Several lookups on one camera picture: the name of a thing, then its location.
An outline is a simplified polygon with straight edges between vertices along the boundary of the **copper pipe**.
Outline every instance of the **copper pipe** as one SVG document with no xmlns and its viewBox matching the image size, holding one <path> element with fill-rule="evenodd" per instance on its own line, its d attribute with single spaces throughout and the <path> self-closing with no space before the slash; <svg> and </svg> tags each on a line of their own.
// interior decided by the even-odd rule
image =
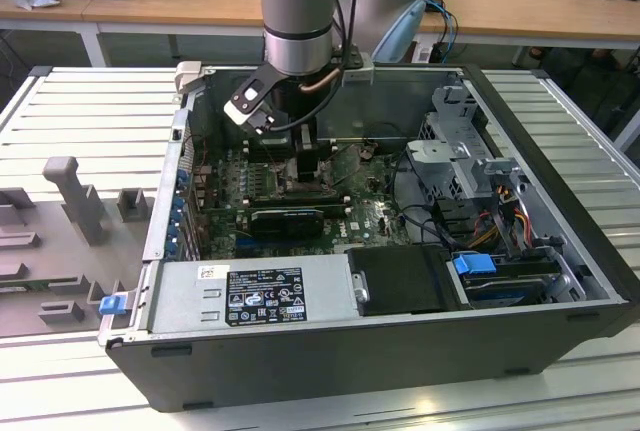
<svg viewBox="0 0 640 431">
<path fill-rule="evenodd" d="M 322 78 L 320 81 L 316 83 L 309 84 L 309 85 L 301 84 L 300 91 L 302 91 L 305 94 L 315 93 L 316 91 L 319 91 L 320 89 L 324 88 L 327 84 L 329 84 L 331 81 L 333 81 L 339 74 L 340 74 L 340 68 L 334 68 L 329 74 L 327 74 L 324 78 Z"/>
</svg>

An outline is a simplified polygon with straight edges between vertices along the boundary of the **slotted aluminum surface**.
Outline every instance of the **slotted aluminum surface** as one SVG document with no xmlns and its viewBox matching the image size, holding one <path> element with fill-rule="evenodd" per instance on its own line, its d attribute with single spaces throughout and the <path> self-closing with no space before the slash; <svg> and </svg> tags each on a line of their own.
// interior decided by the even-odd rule
<svg viewBox="0 0 640 431">
<path fill-rule="evenodd" d="M 54 68 L 30 78 L 0 115 L 0 189 L 59 200 L 42 177 L 47 159 L 74 156 L 78 178 L 101 198 L 122 188 L 155 197 L 175 102 L 174 68 Z"/>
<path fill-rule="evenodd" d="M 0 341 L 0 360 L 11 363 L 0 369 L 0 425 L 12 431 L 614 431 L 640 423 L 638 324 L 581 344 L 537 376 L 176 414 L 151 409 L 95 336 L 20 347 Z"/>
<path fill-rule="evenodd" d="M 575 104 L 548 79 L 528 71 L 487 71 L 489 81 L 553 167 L 618 249 L 640 272 L 640 176 Z M 504 156 L 500 132 L 487 131 Z"/>
</svg>

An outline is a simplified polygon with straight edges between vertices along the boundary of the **desk leg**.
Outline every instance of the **desk leg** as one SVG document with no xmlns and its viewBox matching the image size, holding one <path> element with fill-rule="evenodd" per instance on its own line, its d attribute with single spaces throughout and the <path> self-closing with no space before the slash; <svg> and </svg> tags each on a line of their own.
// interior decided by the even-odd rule
<svg viewBox="0 0 640 431">
<path fill-rule="evenodd" d="M 631 118 L 631 121 L 620 132 L 616 140 L 613 142 L 616 148 L 625 153 L 629 146 L 633 144 L 640 135 L 640 110 Z"/>
<path fill-rule="evenodd" d="M 524 58 L 529 54 L 529 46 L 518 46 L 516 49 L 516 53 L 511 58 L 511 64 L 513 64 L 517 68 L 524 67 Z"/>
<path fill-rule="evenodd" d="M 82 37 L 82 42 L 84 43 L 84 49 L 87 51 L 87 56 L 89 56 L 91 66 L 94 68 L 106 68 L 107 66 L 111 66 L 109 55 L 102 43 L 102 37 L 100 36 L 98 27 L 95 25 L 87 26 L 79 33 Z"/>
<path fill-rule="evenodd" d="M 178 37 L 175 34 L 169 34 L 169 50 L 171 51 L 171 59 L 176 63 L 180 62 L 180 48 L 178 47 Z"/>
</svg>

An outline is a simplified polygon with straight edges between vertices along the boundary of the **warning label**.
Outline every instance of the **warning label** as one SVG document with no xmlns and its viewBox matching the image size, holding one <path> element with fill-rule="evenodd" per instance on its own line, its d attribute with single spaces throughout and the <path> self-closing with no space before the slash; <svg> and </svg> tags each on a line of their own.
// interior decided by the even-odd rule
<svg viewBox="0 0 640 431">
<path fill-rule="evenodd" d="M 229 326 L 307 320 L 301 268 L 230 271 L 225 320 Z"/>
</svg>

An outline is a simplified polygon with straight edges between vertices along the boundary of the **barcode sticker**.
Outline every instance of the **barcode sticker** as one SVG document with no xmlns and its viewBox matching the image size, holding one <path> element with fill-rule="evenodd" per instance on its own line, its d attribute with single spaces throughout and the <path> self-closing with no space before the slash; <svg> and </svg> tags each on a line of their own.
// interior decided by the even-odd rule
<svg viewBox="0 0 640 431">
<path fill-rule="evenodd" d="M 228 264 L 198 266 L 198 279 L 225 279 L 229 269 L 231 269 L 231 266 Z"/>
</svg>

